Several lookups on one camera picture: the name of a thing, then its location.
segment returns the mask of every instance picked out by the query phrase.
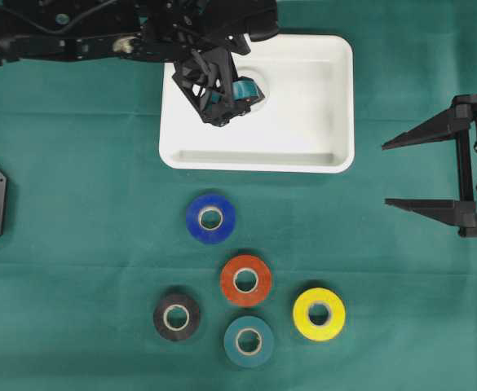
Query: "green cloth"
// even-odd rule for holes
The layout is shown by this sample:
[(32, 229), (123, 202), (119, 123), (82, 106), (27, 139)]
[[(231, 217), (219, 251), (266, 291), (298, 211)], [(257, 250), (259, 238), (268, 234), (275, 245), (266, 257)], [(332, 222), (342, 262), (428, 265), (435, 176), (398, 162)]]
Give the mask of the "green cloth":
[[(344, 174), (168, 168), (158, 155), (161, 65), (0, 68), (0, 167), (10, 179), (0, 390), (477, 390), (477, 239), (383, 204), (457, 198), (455, 146), (380, 148), (455, 94), (477, 93), (477, 0), (283, 2), (280, 22), (353, 46), (356, 161)], [(184, 223), (208, 190), (237, 213), (235, 232), (215, 246)], [(244, 249), (274, 278), (253, 310), (219, 290), (220, 268)], [(296, 296), (312, 285), (347, 307), (329, 343), (292, 324)], [(202, 311), (196, 335), (176, 344), (152, 325), (171, 287)], [(276, 339), (254, 370), (223, 351), (242, 314), (263, 318)]]

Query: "plastic tray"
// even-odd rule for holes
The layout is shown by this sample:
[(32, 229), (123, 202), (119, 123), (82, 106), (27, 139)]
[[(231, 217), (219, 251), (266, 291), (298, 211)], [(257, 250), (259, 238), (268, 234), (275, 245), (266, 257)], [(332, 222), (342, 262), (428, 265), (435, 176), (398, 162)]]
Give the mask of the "plastic tray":
[(160, 156), (176, 169), (340, 173), (354, 160), (352, 49), (335, 36), (280, 35), (235, 55), (267, 95), (223, 128), (203, 124), (164, 71)]

